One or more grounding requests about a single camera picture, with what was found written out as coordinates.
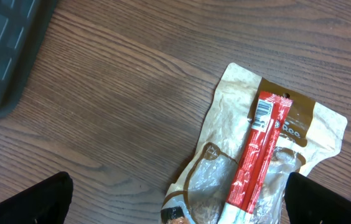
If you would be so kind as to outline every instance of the red stick packet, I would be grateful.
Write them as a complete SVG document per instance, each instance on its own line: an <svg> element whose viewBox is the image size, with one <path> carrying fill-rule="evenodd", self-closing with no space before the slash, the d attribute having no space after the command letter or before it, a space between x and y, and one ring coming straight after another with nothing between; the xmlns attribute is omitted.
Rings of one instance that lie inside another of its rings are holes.
<svg viewBox="0 0 351 224"><path fill-rule="evenodd" d="M255 120L218 223L250 219L292 100L262 91Z"/></svg>

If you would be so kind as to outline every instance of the wood grain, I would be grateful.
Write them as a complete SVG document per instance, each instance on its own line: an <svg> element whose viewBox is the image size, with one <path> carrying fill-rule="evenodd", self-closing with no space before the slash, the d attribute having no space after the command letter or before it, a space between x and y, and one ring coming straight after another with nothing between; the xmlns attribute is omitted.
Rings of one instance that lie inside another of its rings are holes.
<svg viewBox="0 0 351 224"><path fill-rule="evenodd" d="M351 200L351 1L61 0L0 121L0 201L65 170L68 223L156 223L230 62L347 117L309 177Z"/></svg>

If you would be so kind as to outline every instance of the plastic bag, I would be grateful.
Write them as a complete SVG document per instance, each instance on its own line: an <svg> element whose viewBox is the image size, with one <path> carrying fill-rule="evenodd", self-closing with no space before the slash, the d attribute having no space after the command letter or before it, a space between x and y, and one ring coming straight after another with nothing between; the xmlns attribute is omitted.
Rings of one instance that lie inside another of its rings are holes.
<svg viewBox="0 0 351 224"><path fill-rule="evenodd" d="M308 175L318 162L340 152L345 117L231 63L215 91L195 156L167 191L161 223L218 222L260 91L290 96L293 105L250 223L279 223L289 174L297 171Z"/></svg>

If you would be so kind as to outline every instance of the shiny plastic film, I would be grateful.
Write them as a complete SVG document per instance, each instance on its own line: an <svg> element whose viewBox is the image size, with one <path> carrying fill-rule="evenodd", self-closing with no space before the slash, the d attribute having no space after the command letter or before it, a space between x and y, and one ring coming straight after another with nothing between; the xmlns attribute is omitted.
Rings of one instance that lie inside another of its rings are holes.
<svg viewBox="0 0 351 224"><path fill-rule="evenodd" d="M291 172L308 175L340 152L347 119L312 99L271 83L235 63L223 74L194 158L167 191L163 224L216 224L238 168L258 102L267 91L293 100L252 215L229 223L279 223Z"/></svg>

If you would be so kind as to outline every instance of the barcode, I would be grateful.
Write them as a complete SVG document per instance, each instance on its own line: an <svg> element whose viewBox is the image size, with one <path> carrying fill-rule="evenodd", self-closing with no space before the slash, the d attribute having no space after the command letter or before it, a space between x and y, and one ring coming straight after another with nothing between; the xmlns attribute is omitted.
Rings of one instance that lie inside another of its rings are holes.
<svg viewBox="0 0 351 224"><path fill-rule="evenodd" d="M251 125L251 128L259 131L266 131L272 110L272 103L265 100L258 100L255 121Z"/></svg>

